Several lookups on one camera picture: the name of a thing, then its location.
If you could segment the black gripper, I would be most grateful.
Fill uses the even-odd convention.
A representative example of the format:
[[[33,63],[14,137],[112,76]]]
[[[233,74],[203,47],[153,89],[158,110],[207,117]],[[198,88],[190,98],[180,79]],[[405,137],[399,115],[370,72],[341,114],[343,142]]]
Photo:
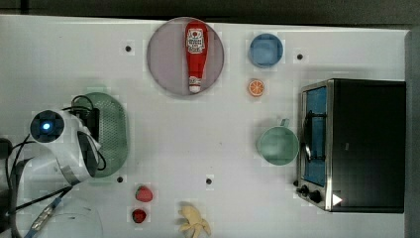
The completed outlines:
[[[100,111],[97,108],[72,107],[69,112],[82,121],[82,124],[90,131],[95,140],[99,139]]]

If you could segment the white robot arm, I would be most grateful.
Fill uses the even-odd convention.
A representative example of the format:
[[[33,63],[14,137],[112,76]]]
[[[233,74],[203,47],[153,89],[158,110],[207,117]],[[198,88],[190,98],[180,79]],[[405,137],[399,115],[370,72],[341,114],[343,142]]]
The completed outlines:
[[[24,140],[41,152],[11,170],[9,218],[17,238],[99,237],[96,211],[70,191],[95,176],[100,145],[76,116],[64,110],[36,114]]]

